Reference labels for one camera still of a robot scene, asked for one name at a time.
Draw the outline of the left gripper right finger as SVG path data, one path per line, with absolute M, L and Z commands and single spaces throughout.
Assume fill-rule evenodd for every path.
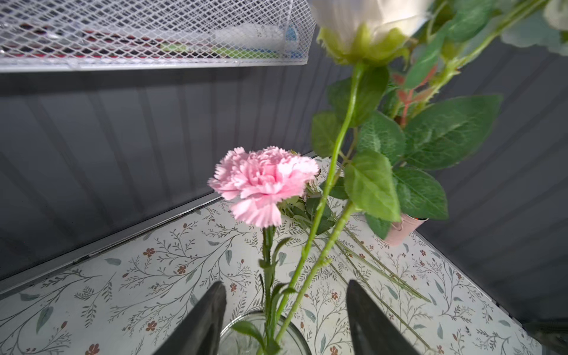
M 354 354 L 419 353 L 355 280 L 348 282 L 346 305 Z

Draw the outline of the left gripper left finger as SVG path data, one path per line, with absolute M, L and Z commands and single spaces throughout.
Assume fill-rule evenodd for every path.
M 226 303 L 223 283 L 213 283 L 155 355 L 217 354 Z

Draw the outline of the pink carnation stem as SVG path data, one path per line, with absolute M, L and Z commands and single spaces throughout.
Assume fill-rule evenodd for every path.
M 233 218 L 262 229 L 263 242 L 258 260 L 263 275 L 263 313 L 266 317 L 266 334 L 276 338 L 280 316 L 277 308 L 281 300 L 295 292 L 285 283 L 275 282 L 277 254 L 288 242 L 275 243 L 276 228 L 282 224 L 279 205 L 298 198 L 319 172 L 317 162 L 277 146 L 247 152 L 237 147 L 225 155 L 215 166 L 208 185 L 224 200 L 232 201 Z

